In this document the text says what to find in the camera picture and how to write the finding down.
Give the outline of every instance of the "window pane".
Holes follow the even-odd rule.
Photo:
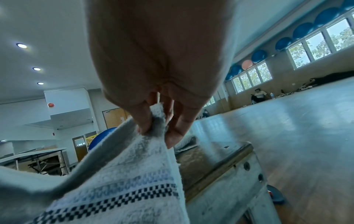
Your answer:
[[[251,81],[254,86],[261,84],[261,80],[258,77],[258,73],[256,69],[252,69],[251,71],[248,72],[248,74],[250,75]]]
[[[266,63],[259,65],[258,70],[264,82],[272,79]]]
[[[331,53],[322,33],[316,34],[315,36],[307,39],[306,42],[315,60]]]
[[[214,97],[213,97],[213,96],[210,98],[210,103],[211,103],[211,104],[215,103],[215,100],[214,100]]]
[[[307,56],[306,51],[302,46],[302,43],[299,43],[298,45],[289,48],[289,51],[297,68],[310,63],[310,59]]]
[[[354,35],[351,30],[347,19],[337,22],[327,29],[336,50],[339,51],[354,44]]]
[[[237,92],[238,92],[238,93],[239,93],[239,92],[242,92],[242,91],[243,91],[243,87],[242,87],[240,78],[239,78],[239,77],[236,77],[236,78],[234,78],[232,81],[233,81],[233,83],[235,84],[235,87],[236,87]]]
[[[249,88],[252,87],[252,85],[251,85],[251,83],[250,83],[250,80],[248,79],[248,76],[247,76],[246,73],[243,74],[243,75],[240,75],[240,79],[241,79],[241,81],[242,81],[243,86],[244,86],[245,89],[249,89]]]

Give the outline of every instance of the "shiny floor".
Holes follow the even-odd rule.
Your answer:
[[[201,141],[249,141],[283,192],[283,224],[354,223],[354,78],[193,124]]]

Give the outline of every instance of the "table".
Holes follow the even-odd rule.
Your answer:
[[[40,157],[59,152],[61,155],[61,159],[59,158],[59,164],[60,164],[60,166],[61,166],[61,164],[63,164],[66,169],[66,174],[69,174],[70,169],[64,159],[64,155],[63,155],[64,150],[66,150],[66,148],[47,149],[47,150],[19,153],[19,154],[13,155],[13,156],[6,157],[4,159],[0,159],[0,166],[7,166],[10,164],[16,164],[16,169],[18,170],[18,163],[19,162],[36,161],[38,167],[40,168],[40,164],[39,164],[39,162],[41,161]]]
[[[201,142],[176,155],[192,224],[280,224],[267,179],[248,142]]]

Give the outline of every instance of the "bench leg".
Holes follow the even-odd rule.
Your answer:
[[[259,191],[248,207],[247,211],[253,224],[281,224],[267,186]]]

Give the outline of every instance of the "ceiling light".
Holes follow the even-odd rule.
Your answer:
[[[26,45],[24,45],[24,44],[20,44],[20,43],[18,43],[18,44],[16,44],[19,48],[27,48],[27,46]]]

